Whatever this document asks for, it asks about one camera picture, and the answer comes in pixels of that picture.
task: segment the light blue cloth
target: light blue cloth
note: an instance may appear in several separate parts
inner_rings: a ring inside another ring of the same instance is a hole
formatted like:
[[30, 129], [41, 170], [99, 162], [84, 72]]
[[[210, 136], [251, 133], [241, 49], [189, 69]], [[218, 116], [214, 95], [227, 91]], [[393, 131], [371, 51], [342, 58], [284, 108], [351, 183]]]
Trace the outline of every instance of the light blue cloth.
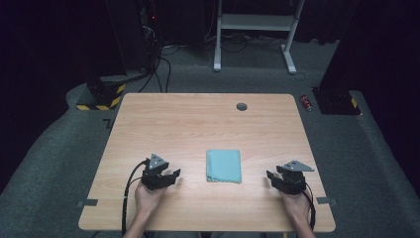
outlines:
[[208, 150], [207, 180], [241, 183], [241, 154], [238, 150]]

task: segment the tabletop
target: tabletop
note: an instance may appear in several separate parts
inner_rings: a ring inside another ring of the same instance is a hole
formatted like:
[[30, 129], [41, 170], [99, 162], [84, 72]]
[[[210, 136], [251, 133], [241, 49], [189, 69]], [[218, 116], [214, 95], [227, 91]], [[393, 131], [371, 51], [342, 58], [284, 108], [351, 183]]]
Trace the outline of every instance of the tabletop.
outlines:
[[[245, 103], [246, 110], [238, 110]], [[209, 182], [207, 150], [239, 150], [242, 182]], [[278, 191], [266, 171], [292, 160], [315, 172], [304, 173], [314, 197], [325, 197], [293, 96], [237, 93], [128, 93], [124, 96], [79, 227], [121, 230], [125, 185], [133, 168], [151, 154], [181, 169], [165, 192], [147, 230], [293, 231]], [[142, 174], [140, 167], [134, 178]], [[129, 227], [135, 215], [133, 184], [128, 199]], [[329, 204], [316, 207], [315, 232], [330, 232]]]

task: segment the human hand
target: human hand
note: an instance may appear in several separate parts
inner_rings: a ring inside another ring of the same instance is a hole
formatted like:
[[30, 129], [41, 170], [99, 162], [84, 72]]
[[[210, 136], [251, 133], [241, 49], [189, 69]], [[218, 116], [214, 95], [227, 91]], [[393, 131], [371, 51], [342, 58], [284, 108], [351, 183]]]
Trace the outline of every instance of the human hand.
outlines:
[[137, 215], [150, 216], [158, 207], [160, 198], [167, 190], [167, 187], [149, 190], [142, 182], [136, 188], [135, 198], [137, 204]]
[[302, 193], [297, 195], [291, 195], [279, 191], [281, 197], [283, 198], [284, 208], [286, 209], [287, 215], [292, 220], [296, 220], [298, 222], [307, 222], [308, 223], [308, 213], [309, 213], [309, 202], [308, 199]]
[[151, 214], [158, 207], [161, 196], [166, 191], [167, 187], [148, 190], [145, 185], [140, 181], [136, 187], [136, 205], [137, 213], [130, 225], [130, 228], [124, 234], [124, 238], [139, 238], [143, 236], [146, 223], [148, 222]]
[[[308, 214], [310, 204], [306, 196], [303, 193], [290, 195], [282, 191], [279, 192], [283, 198], [286, 213], [290, 218], [297, 235], [302, 238], [315, 237], [315, 233], [313, 233], [311, 226], [309, 225]], [[304, 190], [303, 192], [310, 197], [307, 190]]]

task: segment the white metal frame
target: white metal frame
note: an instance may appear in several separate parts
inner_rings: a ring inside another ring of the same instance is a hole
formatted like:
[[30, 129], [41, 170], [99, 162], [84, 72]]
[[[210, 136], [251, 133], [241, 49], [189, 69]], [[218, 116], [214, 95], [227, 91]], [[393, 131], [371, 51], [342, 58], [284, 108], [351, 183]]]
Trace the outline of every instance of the white metal frame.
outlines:
[[217, 36], [216, 49], [214, 54], [214, 70], [222, 69], [221, 38], [222, 29], [236, 30], [259, 30], [259, 31], [284, 31], [289, 32], [285, 45], [281, 45], [281, 52], [287, 64], [290, 74], [296, 73], [293, 59], [290, 54], [291, 43], [296, 32], [305, 0], [299, 0], [296, 12], [293, 16], [273, 16], [273, 15], [241, 15], [241, 14], [222, 14], [222, 0], [219, 0], [217, 17]]

